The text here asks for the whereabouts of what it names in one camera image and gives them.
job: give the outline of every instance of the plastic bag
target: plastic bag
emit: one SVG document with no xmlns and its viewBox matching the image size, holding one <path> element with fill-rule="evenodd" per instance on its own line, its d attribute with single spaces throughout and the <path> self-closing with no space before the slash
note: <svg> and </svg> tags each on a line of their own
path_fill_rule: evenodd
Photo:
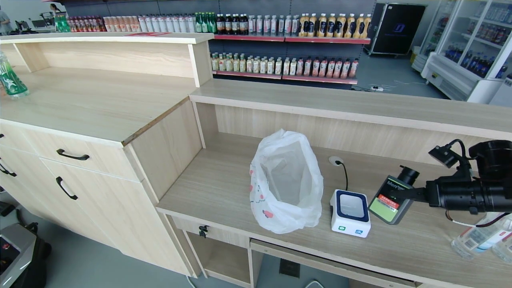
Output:
<svg viewBox="0 0 512 288">
<path fill-rule="evenodd" d="M 274 233 L 318 225 L 324 178 L 304 134 L 265 137 L 251 162 L 250 201 L 258 224 Z"/>
</svg>

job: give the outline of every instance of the refrigerator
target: refrigerator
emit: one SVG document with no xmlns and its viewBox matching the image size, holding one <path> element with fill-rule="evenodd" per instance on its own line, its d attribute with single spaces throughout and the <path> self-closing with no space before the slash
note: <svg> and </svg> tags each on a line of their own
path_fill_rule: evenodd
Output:
<svg viewBox="0 0 512 288">
<path fill-rule="evenodd" d="M 429 29 L 421 44 L 420 53 L 414 58 L 412 68 L 421 72 L 425 67 L 426 59 L 429 57 L 430 52 L 434 52 L 443 36 L 450 14 L 455 7 L 457 0 L 441 0 L 437 4 L 436 13 L 430 22 Z"/>
<path fill-rule="evenodd" d="M 512 1 L 456 1 L 421 76 L 448 98 L 488 104 L 510 73 Z"/>
</svg>

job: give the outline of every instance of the wall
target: wall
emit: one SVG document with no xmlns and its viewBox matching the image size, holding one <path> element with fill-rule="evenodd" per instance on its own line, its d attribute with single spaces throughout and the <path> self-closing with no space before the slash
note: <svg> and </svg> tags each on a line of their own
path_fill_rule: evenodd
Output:
<svg viewBox="0 0 512 288">
<path fill-rule="evenodd" d="M 11 19 L 11 25 L 13 29 L 16 29 L 14 21 L 26 21 L 30 28 L 34 29 L 32 22 L 29 20 L 41 20 L 40 13 L 50 12 L 50 3 L 41 2 L 41 0 L 0 0 L 2 11 Z M 59 3 L 55 3 L 57 7 L 65 11 L 64 6 Z"/>
</svg>

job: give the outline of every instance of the plastic water bottle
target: plastic water bottle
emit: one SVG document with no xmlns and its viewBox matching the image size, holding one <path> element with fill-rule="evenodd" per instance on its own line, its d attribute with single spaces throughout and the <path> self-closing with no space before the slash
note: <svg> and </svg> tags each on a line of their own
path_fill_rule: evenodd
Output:
<svg viewBox="0 0 512 288">
<path fill-rule="evenodd" d="M 512 264 L 512 233 L 493 246 L 493 252 L 501 260 Z"/>
<path fill-rule="evenodd" d="M 502 213 L 488 212 L 477 224 L 489 223 Z M 452 249 L 462 258 L 471 260 L 487 251 L 512 232 L 512 216 L 507 215 L 488 227 L 471 227 L 452 241 Z"/>
<path fill-rule="evenodd" d="M 7 56 L 2 51 L 0 51 L 0 81 L 11 99 L 18 99 L 29 94 L 29 89 L 14 73 Z"/>
</svg>

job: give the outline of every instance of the black cabinet handle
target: black cabinet handle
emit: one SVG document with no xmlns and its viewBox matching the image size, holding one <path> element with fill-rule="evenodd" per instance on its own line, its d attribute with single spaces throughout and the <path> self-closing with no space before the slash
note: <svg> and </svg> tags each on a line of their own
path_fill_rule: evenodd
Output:
<svg viewBox="0 0 512 288">
<path fill-rule="evenodd" d="M 76 195 L 73 195 L 73 196 L 69 195 L 69 194 L 68 194 L 68 192 L 64 189 L 64 187 L 62 187 L 62 181 L 64 181 L 62 177 L 60 177 L 60 176 L 59 176 L 59 177 L 55 178 L 55 180 L 57 180 L 57 184 L 59 184 L 59 187 L 64 191 L 64 193 L 65 193 L 68 197 L 70 197 L 70 198 L 71 198 L 71 199 L 73 199 L 73 200 L 78 199 L 78 197 L 77 197 Z"/>
<path fill-rule="evenodd" d="M 81 161 L 85 161 L 90 158 L 89 155 L 87 155 L 87 154 L 80 156 L 80 157 L 75 157 L 75 156 L 66 155 L 66 154 L 64 154 L 64 152 L 65 152 L 64 149 L 57 150 L 57 154 L 59 154 L 60 156 L 67 157 L 67 158 L 72 158 L 72 159 L 81 160 Z"/>
<path fill-rule="evenodd" d="M 9 172 L 9 170 L 5 169 L 5 167 L 0 163 L 0 171 L 4 174 L 7 174 L 7 175 L 11 175 L 12 177 L 16 177 L 16 173 L 14 172 Z"/>
<path fill-rule="evenodd" d="M 206 239 L 206 232 L 208 232 L 208 226 L 199 226 L 199 236 L 204 237 Z"/>
</svg>

